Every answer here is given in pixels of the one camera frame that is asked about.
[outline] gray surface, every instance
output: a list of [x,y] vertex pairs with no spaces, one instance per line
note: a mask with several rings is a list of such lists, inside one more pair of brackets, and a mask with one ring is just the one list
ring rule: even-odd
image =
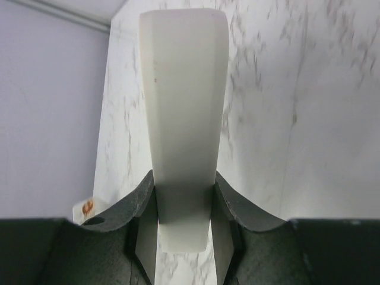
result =
[[0,0],[0,217],[92,195],[108,39]]

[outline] white plastic object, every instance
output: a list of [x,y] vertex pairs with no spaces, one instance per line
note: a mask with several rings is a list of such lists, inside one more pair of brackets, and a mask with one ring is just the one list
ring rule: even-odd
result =
[[75,224],[83,224],[86,220],[107,210],[109,205],[103,200],[91,197],[76,203],[72,208],[72,221]]
[[140,15],[140,64],[164,252],[202,252],[210,223],[229,54],[224,12]]

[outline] white container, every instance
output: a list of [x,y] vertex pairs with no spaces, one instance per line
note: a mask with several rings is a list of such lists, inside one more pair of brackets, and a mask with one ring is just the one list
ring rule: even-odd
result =
[[214,9],[140,16],[144,87],[161,246],[206,249],[229,53],[227,18]]

